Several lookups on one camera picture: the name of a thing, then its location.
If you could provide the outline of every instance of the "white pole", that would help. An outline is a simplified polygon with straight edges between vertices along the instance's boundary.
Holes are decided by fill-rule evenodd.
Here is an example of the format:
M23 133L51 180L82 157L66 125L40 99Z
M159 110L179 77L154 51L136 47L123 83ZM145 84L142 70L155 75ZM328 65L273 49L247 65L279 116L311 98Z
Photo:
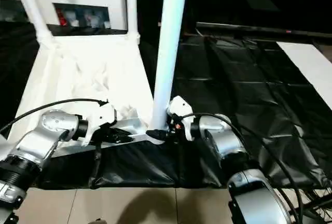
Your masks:
M166 130L185 0L164 0L159 40L153 117L149 129Z
M128 35L139 38L137 30L137 0L127 0Z
M48 30L46 23L39 11L36 0L24 0L25 10L27 11L32 23L35 26L37 39L50 38L51 32Z

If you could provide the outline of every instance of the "black cable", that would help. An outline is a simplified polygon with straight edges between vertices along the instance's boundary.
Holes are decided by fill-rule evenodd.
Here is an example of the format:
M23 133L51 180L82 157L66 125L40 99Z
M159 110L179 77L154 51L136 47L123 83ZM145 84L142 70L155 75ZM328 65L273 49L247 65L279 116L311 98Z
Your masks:
M236 136L239 139L241 139L243 144L245 144L243 135L241 134L239 129L237 129L230 121L223 118L222 116L219 116L219 115L216 115L216 114L210 114L210 113L192 113L192 114L187 114L187 115L184 115L184 116L180 116L179 120L183 120L184 118L191 117L191 116L196 116L196 117L198 117L198 116L211 116L211 117L215 117L217 119L220 119L221 121L227 123L230 127L232 127L232 129L235 132ZM280 161L280 159L276 157L276 155L273 153L273 151L270 149L270 147L267 146L267 144L265 144L262 137L260 137L258 134L256 134L255 132L253 132L252 130L250 130L249 128L247 128L243 125L240 125L240 127L242 129L244 129L245 131L251 133L253 136L255 136L255 138L257 138L257 140L259 140L261 145L265 148L265 150L269 153L269 155L274 159L274 161L279 165L281 170L284 172L285 176L288 178L290 185L295 190L296 198L297 198L298 205L299 205L299 214L298 214L299 224L302 224L302 220L303 220L303 202L302 202L302 198L301 198L299 188L297 187L296 183L294 182L292 176L290 175L290 173L288 172L286 167L283 165L283 163Z
M290 210L292 211L292 214L293 214L293 216L295 218L295 223L300 223L299 217L297 216L297 213L296 213L296 210L294 208L294 205L290 201L290 199L287 196L287 194L285 193L285 191L283 191L281 188L277 188L277 191L282 195L282 197L285 199L287 205L290 207Z
M55 105L59 105L59 104L62 104L62 103L68 103L68 102L97 102L99 105L104 105L106 102L104 101L100 101L100 100L95 100L95 99L69 99L69 100L63 100L63 101L56 101L56 102L53 102L53 103L50 103L50 104L46 104L44 106L40 106L38 108L35 108L35 109L32 109L30 111L27 111L25 114L22 114L16 118L14 118L11 122L9 122L8 124L6 124L4 127L2 127L0 129L0 133L2 133L4 130L6 130L7 128L11 127L14 123L16 123L17 121L19 121L20 119L23 119L24 117L30 115L30 114L33 114L39 110L42 110L42 109L45 109L47 107L50 107L50 106L55 106Z

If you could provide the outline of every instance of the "robotic arm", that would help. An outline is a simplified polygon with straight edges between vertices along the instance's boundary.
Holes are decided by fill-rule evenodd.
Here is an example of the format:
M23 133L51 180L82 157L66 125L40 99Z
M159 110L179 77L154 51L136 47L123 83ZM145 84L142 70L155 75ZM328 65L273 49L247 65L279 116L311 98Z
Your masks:
M86 120L61 110L45 112L35 129L26 133L7 158L0 162L0 224L17 223L26 191L47 166L58 142L84 137Z
M249 156L227 123L210 116L198 117L193 120L191 134L204 139L225 174L225 184L232 198L229 208L233 223L291 223L286 207L258 162Z
M182 102L181 106L190 107ZM85 137L87 130L87 120L60 110L50 110L41 116L37 127L24 135L7 158L0 162L0 224L17 223L18 217L13 214L13 209L20 207L26 191L47 166L58 142ZM196 137L203 138L218 161L232 198L229 207L233 223L291 223L287 209L268 183L258 162L249 156L227 123L210 116L193 117L190 121L182 121L180 131L184 131L190 141Z

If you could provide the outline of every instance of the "tile floor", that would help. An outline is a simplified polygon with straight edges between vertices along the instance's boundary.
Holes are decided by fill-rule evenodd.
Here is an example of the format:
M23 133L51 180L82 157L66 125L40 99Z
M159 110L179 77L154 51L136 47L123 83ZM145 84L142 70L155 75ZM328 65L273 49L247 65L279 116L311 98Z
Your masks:
M20 224L231 224L227 190L104 188L30 189Z

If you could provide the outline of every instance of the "black cloth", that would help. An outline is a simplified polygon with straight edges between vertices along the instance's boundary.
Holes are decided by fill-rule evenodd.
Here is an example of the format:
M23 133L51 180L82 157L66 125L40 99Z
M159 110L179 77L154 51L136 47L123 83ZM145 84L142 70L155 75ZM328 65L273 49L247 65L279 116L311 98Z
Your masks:
M52 27L57 35L107 34L90 29ZM38 51L31 25L0 24L0 58L10 88L2 98L2 123L14 117ZM140 44L151 88L157 60L156 42ZM20 77L13 67L24 70ZM268 138L302 188L330 186L332 178L332 112L280 47L272 41L184 37L179 45L173 96L182 96L194 109L222 113ZM245 145L271 177L275 187L289 182L260 143L242 130ZM141 142L103 149L97 187L224 187L222 171L204 142ZM54 158L36 182L44 189L87 188L94 152Z

